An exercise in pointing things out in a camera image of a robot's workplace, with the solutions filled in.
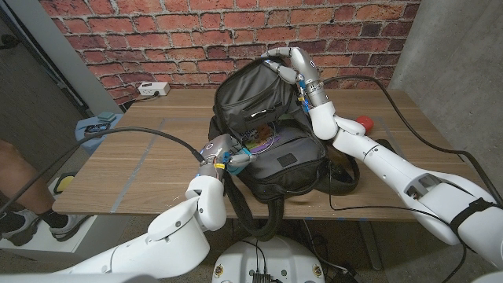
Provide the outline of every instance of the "sneaker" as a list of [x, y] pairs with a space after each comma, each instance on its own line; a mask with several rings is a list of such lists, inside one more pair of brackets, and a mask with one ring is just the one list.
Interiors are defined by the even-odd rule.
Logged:
[[16, 211], [13, 213], [23, 216], [24, 224], [18, 230], [2, 233], [2, 237], [6, 240], [11, 241], [15, 246], [19, 247], [31, 241], [33, 235], [37, 233], [37, 224], [39, 223], [40, 218], [38, 215], [36, 215], [32, 211], [29, 211], [28, 209]]
[[79, 231], [79, 227], [91, 215], [68, 215], [68, 222], [63, 228], [49, 228], [57, 241], [66, 241]]

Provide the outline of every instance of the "table leg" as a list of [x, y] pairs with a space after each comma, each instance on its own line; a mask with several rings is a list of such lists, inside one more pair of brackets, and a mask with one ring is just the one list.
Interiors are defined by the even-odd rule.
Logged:
[[377, 248], [372, 224], [369, 221], [358, 221], [358, 226], [360, 226], [360, 234], [365, 242], [372, 269], [376, 271], [382, 270], [383, 263], [380, 260], [379, 249]]

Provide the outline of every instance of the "person's leg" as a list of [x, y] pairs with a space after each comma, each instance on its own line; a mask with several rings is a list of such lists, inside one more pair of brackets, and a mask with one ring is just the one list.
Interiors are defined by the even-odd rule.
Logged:
[[[13, 145], [0, 140], [0, 192], [10, 198], [36, 174], [37, 171], [24, 160]], [[42, 214], [52, 208], [54, 198], [45, 182], [39, 179], [17, 203], [36, 214]]]

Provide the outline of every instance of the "power strip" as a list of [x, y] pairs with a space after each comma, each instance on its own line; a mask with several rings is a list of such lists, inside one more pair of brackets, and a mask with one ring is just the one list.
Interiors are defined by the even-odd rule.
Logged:
[[170, 91], [170, 85], [162, 82], [145, 82], [138, 87], [141, 95], [152, 96], [156, 91], [159, 91], [159, 95], [167, 95]]

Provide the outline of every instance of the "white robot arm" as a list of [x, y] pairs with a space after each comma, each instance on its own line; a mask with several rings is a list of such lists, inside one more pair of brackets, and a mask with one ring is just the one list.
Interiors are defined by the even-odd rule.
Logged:
[[307, 95], [313, 108], [309, 110], [314, 133], [324, 140], [332, 140], [339, 151], [351, 155], [388, 184], [408, 208], [438, 216], [449, 225], [431, 216], [413, 212], [416, 219], [438, 239], [447, 244], [458, 244], [459, 238], [484, 259], [503, 269], [503, 210], [484, 189], [469, 180], [445, 173], [426, 171], [365, 136], [359, 123], [336, 115], [333, 103], [323, 90], [323, 82], [309, 55], [296, 47], [279, 47], [262, 57], [291, 58], [298, 71], [269, 66], [289, 82], [299, 83], [301, 95]]
[[147, 274], [155, 278], [175, 277], [198, 266], [210, 251], [203, 232], [226, 223], [224, 164], [244, 167], [255, 157], [231, 155], [237, 141], [228, 134], [208, 142], [201, 155], [196, 177], [185, 192], [186, 201], [157, 216], [148, 233], [111, 248], [58, 274]]

